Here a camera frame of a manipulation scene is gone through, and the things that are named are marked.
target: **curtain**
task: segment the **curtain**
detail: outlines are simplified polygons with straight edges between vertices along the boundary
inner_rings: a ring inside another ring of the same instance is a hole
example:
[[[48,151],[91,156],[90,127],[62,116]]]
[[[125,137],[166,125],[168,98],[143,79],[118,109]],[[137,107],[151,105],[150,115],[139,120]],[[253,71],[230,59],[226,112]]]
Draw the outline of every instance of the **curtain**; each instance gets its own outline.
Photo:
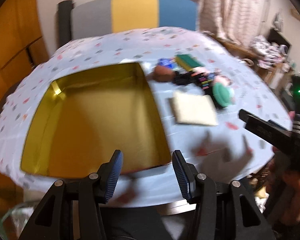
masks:
[[[192,0],[198,3],[199,31],[249,46],[260,22],[262,0]]]

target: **gray panel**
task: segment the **gray panel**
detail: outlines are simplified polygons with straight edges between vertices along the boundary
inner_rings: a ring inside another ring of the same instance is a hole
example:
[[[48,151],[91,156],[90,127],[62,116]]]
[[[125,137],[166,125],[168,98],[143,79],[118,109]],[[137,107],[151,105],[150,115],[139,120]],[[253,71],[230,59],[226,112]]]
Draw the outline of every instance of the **gray panel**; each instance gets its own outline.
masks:
[[[75,7],[71,22],[73,40],[111,33],[111,0],[94,0]]]

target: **yellow metallic container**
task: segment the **yellow metallic container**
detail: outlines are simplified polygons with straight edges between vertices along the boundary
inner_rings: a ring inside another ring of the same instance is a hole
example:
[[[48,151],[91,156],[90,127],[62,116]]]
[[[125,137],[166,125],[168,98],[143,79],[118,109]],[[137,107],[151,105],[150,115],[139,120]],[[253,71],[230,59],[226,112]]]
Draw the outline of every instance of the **yellow metallic container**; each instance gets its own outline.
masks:
[[[21,169],[82,178],[123,152],[122,173],[171,161],[161,119],[138,63],[103,66],[53,81],[25,141]]]

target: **metal pin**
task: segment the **metal pin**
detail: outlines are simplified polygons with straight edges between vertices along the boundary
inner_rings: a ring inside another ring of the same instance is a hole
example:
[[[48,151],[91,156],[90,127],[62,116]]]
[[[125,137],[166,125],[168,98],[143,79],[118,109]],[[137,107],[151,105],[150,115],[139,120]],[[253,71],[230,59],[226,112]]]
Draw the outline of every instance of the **metal pin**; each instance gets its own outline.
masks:
[[[63,184],[63,181],[62,181],[61,179],[58,179],[58,180],[54,183],[54,185],[55,185],[56,187],[60,187],[62,184]]]
[[[239,181],[234,180],[234,181],[232,181],[232,185],[235,186],[235,187],[240,187],[241,184],[240,184]]]
[[[89,178],[90,178],[90,179],[97,179],[98,177],[99,177],[99,175],[96,174],[96,173],[91,173],[91,174],[89,175]]]
[[[199,173],[199,174],[197,175],[197,178],[198,178],[198,179],[204,180],[204,179],[207,178],[207,175],[206,175],[206,174],[203,174],[203,173]]]

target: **pile of clothes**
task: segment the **pile of clothes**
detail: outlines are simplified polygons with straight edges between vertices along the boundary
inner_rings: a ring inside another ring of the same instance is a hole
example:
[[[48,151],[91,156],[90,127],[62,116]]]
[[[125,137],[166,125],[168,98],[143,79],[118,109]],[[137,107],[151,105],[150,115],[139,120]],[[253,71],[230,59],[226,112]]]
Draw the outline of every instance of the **pile of clothes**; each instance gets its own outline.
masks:
[[[257,54],[262,56],[262,58],[258,60],[258,65],[261,68],[268,69],[273,64],[280,63],[284,60],[279,46],[271,45],[262,35],[255,37],[250,47]]]

